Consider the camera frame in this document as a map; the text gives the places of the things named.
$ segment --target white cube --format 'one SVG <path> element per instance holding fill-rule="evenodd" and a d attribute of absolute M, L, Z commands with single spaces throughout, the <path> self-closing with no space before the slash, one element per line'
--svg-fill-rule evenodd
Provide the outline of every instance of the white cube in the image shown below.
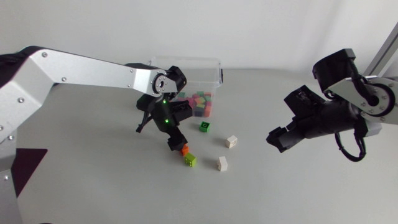
<path fill-rule="evenodd" d="M 235 136 L 231 136 L 228 139 L 225 139 L 225 146 L 229 149 L 234 147 L 238 143 L 238 138 Z"/>
<path fill-rule="evenodd" d="M 219 171 L 226 171 L 228 168 L 228 163 L 226 163 L 225 156 L 220 156 L 217 161 L 218 170 Z"/>

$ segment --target orange cube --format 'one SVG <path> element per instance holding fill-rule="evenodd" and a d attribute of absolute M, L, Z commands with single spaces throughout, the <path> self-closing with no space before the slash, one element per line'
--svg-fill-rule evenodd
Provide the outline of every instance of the orange cube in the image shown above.
<path fill-rule="evenodd" d="M 187 155 L 187 153 L 189 152 L 189 146 L 187 146 L 187 144 L 184 145 L 184 147 L 182 147 L 181 149 L 181 154 L 182 156 Z"/>
<path fill-rule="evenodd" d="M 205 108 L 205 117 L 209 117 L 211 113 L 211 106 L 207 106 Z"/>

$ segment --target black cable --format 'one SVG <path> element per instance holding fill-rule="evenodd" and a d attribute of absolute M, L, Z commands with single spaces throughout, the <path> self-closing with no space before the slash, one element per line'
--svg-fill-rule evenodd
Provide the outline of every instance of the black cable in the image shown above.
<path fill-rule="evenodd" d="M 353 60 L 349 60 L 349 66 L 353 70 L 351 73 L 351 79 L 353 81 L 355 90 L 368 102 L 371 106 L 376 106 L 379 103 L 379 99 L 372 95 L 368 89 L 366 89 L 365 84 L 361 81 L 364 77 L 359 74 Z"/>
<path fill-rule="evenodd" d="M 359 162 L 365 157 L 366 147 L 365 147 L 365 142 L 364 142 L 363 138 L 359 138 L 359 137 L 355 136 L 356 143 L 359 147 L 359 156 L 358 157 L 355 157 L 346 151 L 346 149 L 344 148 L 344 146 L 341 143 L 340 133 L 335 133 L 335 139 L 336 139 L 336 143 L 339 147 L 339 150 L 344 154 L 344 156 L 347 159 L 349 159 L 353 162 Z"/>

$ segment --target plastic bin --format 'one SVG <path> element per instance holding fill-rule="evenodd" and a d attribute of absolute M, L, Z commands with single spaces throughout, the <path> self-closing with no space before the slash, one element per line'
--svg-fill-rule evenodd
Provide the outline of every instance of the plastic bin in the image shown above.
<path fill-rule="evenodd" d="M 216 89 L 223 84 L 219 59 L 156 56 L 152 57 L 149 65 L 165 70 L 172 65 L 180 68 L 188 82 L 174 101 L 188 100 L 193 116 L 211 116 L 215 105 Z"/>

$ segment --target green cube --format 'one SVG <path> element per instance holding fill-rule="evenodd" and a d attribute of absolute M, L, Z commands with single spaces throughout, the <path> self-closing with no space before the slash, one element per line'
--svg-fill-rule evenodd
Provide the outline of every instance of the green cube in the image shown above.
<path fill-rule="evenodd" d="M 194 167 L 197 164 L 197 158 L 189 152 L 187 153 L 187 155 L 185 155 L 184 159 L 185 163 L 190 167 Z"/>
<path fill-rule="evenodd" d="M 200 108 L 200 109 L 203 109 L 203 110 L 205 109 L 205 107 L 206 107 L 206 106 L 203 105 L 203 104 L 198 104 L 198 105 L 197 105 L 197 108 Z"/>
<path fill-rule="evenodd" d="M 201 125 L 200 125 L 199 130 L 203 131 L 203 132 L 208 132 L 209 128 L 210 128 L 210 123 L 202 122 Z"/>

